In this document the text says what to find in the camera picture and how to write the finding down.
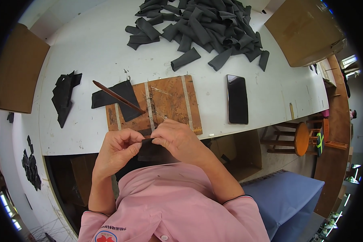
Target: pile of gray fabric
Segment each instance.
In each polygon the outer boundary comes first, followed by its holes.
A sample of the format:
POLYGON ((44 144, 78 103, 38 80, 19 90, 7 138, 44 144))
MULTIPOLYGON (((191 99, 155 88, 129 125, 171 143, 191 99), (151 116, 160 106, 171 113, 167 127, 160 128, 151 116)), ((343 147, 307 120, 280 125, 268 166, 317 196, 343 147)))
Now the pile of gray fabric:
POLYGON ((140 5, 136 16, 136 26, 127 26, 125 31, 131 33, 128 46, 134 50, 140 45, 160 41, 159 36, 169 42, 179 43, 178 51, 182 56, 171 61, 174 71, 200 58, 191 48, 192 42, 207 52, 215 50, 218 55, 208 65, 218 71, 232 55, 245 55, 251 62, 261 55, 259 66, 266 69, 269 51, 261 50, 261 37, 249 25, 251 6, 243 7, 236 0, 179 0, 178 7, 168 5, 168 0, 145 0, 140 5), (172 13, 161 13, 162 9, 172 13), (153 25, 163 21, 174 21, 163 33, 153 25))

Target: table surface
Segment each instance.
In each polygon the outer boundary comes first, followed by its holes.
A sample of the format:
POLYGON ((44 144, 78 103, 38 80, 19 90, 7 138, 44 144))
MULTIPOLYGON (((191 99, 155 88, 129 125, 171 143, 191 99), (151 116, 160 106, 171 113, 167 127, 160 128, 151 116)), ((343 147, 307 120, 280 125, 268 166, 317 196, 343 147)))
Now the table surface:
MULTIPOLYGON (((91 109, 91 95, 99 90, 92 80, 105 86, 125 81, 132 84, 178 75, 192 75, 203 134, 200 139, 222 136, 304 117, 328 109, 328 99, 321 75, 309 67, 289 66, 280 47, 263 25, 268 14, 252 12, 250 25, 261 34, 264 50, 270 52, 266 72, 245 55, 231 56, 218 72, 207 63, 217 53, 206 52, 193 44, 202 58, 174 72, 170 61, 182 55, 178 43, 160 38, 160 42, 140 46, 137 51, 126 46, 127 25, 134 26, 134 14, 142 0, 102 3, 75 17, 51 36, 51 45, 38 82, 42 82, 39 108, 39 132, 42 155, 66 155, 98 152, 107 132, 105 108, 91 109), (83 73, 81 84, 73 89, 73 107, 60 128, 51 98, 61 74, 83 73), (249 124, 227 122, 227 74, 245 77, 249 124)), ((161 30, 171 22, 156 25, 161 30)))

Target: white wall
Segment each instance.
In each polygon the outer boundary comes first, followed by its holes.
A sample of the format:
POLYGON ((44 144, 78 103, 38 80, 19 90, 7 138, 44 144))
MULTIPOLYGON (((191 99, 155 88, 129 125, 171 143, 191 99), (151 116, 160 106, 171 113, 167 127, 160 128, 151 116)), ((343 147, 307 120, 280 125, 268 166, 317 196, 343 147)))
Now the white wall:
POLYGON ((12 124, 7 121, 8 112, 0 110, 0 167, 14 206, 22 221, 32 232, 41 225, 31 210, 20 183, 12 146, 12 124))
POLYGON ((348 100, 349 108, 356 110, 357 118, 352 120, 353 139, 351 146, 354 152, 363 153, 363 75, 354 77, 351 75, 348 79, 348 86, 351 97, 348 100))

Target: wooden board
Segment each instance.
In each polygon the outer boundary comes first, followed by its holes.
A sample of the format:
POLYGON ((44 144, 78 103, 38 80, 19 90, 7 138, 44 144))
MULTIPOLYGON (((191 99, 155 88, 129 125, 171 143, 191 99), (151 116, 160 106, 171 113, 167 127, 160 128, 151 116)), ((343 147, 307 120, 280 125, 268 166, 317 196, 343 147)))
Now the wooden board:
MULTIPOLYGON (((336 88, 327 89, 329 102, 329 140, 349 144, 351 137, 351 123, 346 87, 336 57, 328 58, 333 69, 336 88)), ((333 210, 339 196, 341 185, 346 173, 349 149, 335 149, 325 147, 323 154, 317 158, 314 178, 325 182, 315 213, 327 218, 333 210)))
POLYGON ((203 133, 194 83, 190 75, 136 84, 133 85, 133 90, 140 108, 146 110, 146 113, 125 122, 117 103, 107 105, 109 131, 131 128, 144 136, 150 136, 166 117, 189 125, 196 135, 203 133))

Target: phone screen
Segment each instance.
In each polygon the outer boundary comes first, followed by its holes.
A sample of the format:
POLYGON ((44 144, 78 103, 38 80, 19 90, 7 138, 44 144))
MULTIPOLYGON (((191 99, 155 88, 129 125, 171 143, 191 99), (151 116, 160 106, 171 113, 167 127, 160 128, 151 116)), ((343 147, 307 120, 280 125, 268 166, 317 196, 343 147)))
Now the phone screen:
POLYGON ((249 112, 245 78, 227 75, 227 99, 229 123, 248 124, 249 112))

